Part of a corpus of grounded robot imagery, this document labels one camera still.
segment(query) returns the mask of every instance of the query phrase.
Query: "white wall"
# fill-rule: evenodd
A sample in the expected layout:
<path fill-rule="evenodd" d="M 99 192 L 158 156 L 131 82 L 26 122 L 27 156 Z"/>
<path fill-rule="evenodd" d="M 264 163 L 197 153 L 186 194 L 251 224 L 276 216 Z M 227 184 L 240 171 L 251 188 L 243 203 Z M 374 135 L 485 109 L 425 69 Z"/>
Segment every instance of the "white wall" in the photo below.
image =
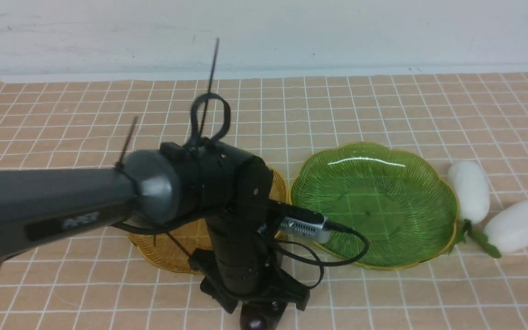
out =
<path fill-rule="evenodd" d="M 528 0 L 0 0 L 0 75 L 528 64 Z"/>

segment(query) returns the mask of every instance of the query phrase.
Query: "green plate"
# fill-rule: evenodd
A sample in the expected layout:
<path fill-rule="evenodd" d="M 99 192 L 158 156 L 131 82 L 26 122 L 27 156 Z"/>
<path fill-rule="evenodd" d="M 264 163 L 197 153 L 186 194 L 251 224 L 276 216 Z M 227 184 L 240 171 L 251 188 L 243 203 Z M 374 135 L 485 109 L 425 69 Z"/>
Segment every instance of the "green plate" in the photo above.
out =
<path fill-rule="evenodd" d="M 291 186 L 291 202 L 366 236 L 369 251 L 358 264 L 385 270 L 412 267 L 449 249 L 459 216 L 455 193 L 429 163 L 366 142 L 310 157 Z M 320 246 L 348 259 L 363 243 L 334 232 Z"/>

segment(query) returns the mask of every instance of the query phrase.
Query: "plate rim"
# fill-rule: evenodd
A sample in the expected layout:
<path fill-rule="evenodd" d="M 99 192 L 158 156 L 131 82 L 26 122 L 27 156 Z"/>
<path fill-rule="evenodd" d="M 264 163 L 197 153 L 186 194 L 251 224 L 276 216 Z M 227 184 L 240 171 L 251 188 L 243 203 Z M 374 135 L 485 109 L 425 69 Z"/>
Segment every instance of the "plate rim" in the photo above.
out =
<path fill-rule="evenodd" d="M 458 227 L 459 227 L 459 215 L 460 215 L 460 209 L 459 208 L 460 208 L 460 205 L 459 205 L 459 200 L 457 199 L 457 194 L 453 190 L 453 188 L 449 185 L 449 183 L 447 181 L 445 181 L 444 179 L 442 179 L 441 176 L 439 176 L 437 174 L 437 171 L 435 170 L 433 165 L 431 165 L 431 163 L 429 163 L 428 161 L 426 161 L 425 159 L 423 159 L 419 155 L 414 154 L 412 152 L 409 152 L 407 150 L 402 150 L 402 149 L 397 149 L 397 148 L 389 148 L 387 146 L 384 146 L 383 144 L 379 144 L 379 143 L 376 143 L 376 142 L 359 141 L 359 142 L 350 142 L 350 143 L 342 144 L 341 146 L 338 146 L 337 148 L 327 148 L 327 149 L 321 150 L 319 152 L 316 152 L 313 155 L 309 156 L 306 159 L 306 161 L 304 161 L 302 163 L 301 167 L 299 168 L 299 174 L 295 177 L 294 180 L 292 180 L 291 184 L 289 185 L 289 189 L 288 189 L 288 200 L 289 200 L 289 203 L 291 205 L 293 205 L 293 188 L 295 187 L 295 183 L 299 180 L 299 178 L 302 177 L 303 168 L 308 163 L 313 161 L 313 159 L 315 159 L 316 157 L 319 157 L 322 153 L 337 152 L 340 149 L 343 149 L 343 148 L 345 148 L 347 146 L 351 146 L 351 145 L 354 145 L 354 144 L 373 145 L 373 146 L 376 146 L 378 148 L 387 149 L 387 150 L 389 150 L 391 152 L 408 154 L 408 155 L 410 155 L 412 157 L 415 157 L 415 158 L 419 159 L 421 162 L 423 162 L 424 164 L 427 165 L 428 169 L 430 171 L 432 171 L 432 173 L 435 174 L 435 176 L 438 178 L 438 180 L 441 181 L 444 184 L 444 186 L 452 193 L 452 195 L 455 197 L 455 200 L 457 201 L 457 208 L 456 208 L 455 221 L 453 222 L 452 236 L 449 239 L 448 244 L 446 244 L 446 246 L 440 252 L 436 253 L 432 257 L 429 257 L 428 259 L 425 259 L 425 260 L 422 260 L 422 261 L 416 261 L 416 262 L 414 262 L 412 264 L 402 265 L 402 266 L 393 266 L 393 267 L 385 267 L 385 266 L 377 266 L 377 265 L 365 264 L 365 263 L 361 263 L 360 261 L 356 261 L 356 262 L 354 262 L 354 264 L 358 265 L 358 266 L 361 266 L 361 267 L 364 267 L 364 268 L 371 269 L 371 270 L 389 270 L 389 271 L 404 270 L 404 269 L 415 267 L 417 265 L 420 265 L 420 264 L 426 263 L 428 261 L 431 261 L 431 260 L 437 258 L 438 256 L 442 255 L 444 252 L 449 251 L 449 249 L 453 246 L 453 243 L 455 242 L 455 238 L 457 236 L 457 230 L 458 230 Z M 321 245 L 318 242 L 314 242 L 314 244 L 317 247 L 319 247 L 320 249 L 322 249 L 323 251 L 325 251 L 326 253 L 329 253 L 329 255 L 332 255 L 333 257 L 335 257 L 337 259 L 342 259 L 342 260 L 346 259 L 345 257 L 340 256 L 337 253 L 334 253 L 333 251 L 330 251 L 329 249 L 325 248 L 323 245 Z"/>

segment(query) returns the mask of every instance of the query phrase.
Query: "white eggplant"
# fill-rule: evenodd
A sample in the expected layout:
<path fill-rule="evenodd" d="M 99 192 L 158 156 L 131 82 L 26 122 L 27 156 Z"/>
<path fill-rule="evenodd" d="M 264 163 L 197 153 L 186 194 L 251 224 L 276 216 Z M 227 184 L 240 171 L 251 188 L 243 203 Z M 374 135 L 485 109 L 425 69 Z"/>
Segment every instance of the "white eggplant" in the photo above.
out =
<path fill-rule="evenodd" d="M 484 169 L 469 160 L 453 163 L 448 170 L 448 182 L 459 201 L 460 219 L 481 223 L 490 210 L 490 188 Z"/>
<path fill-rule="evenodd" d="M 528 247 L 528 200 L 520 201 L 493 217 L 484 228 L 488 242 L 501 253 Z"/>

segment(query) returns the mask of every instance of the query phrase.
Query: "logo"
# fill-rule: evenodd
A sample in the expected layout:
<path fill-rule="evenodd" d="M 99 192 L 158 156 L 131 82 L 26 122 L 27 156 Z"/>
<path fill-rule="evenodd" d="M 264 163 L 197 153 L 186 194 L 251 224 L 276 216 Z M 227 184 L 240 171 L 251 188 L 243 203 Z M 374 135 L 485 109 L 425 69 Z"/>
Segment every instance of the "logo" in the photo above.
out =
<path fill-rule="evenodd" d="M 99 219 L 99 212 L 92 212 L 92 213 L 80 215 L 78 217 L 68 218 L 62 222 L 62 229 L 67 230 L 71 228 L 76 228 L 79 226 L 86 225 L 88 223 L 95 222 L 98 219 Z"/>

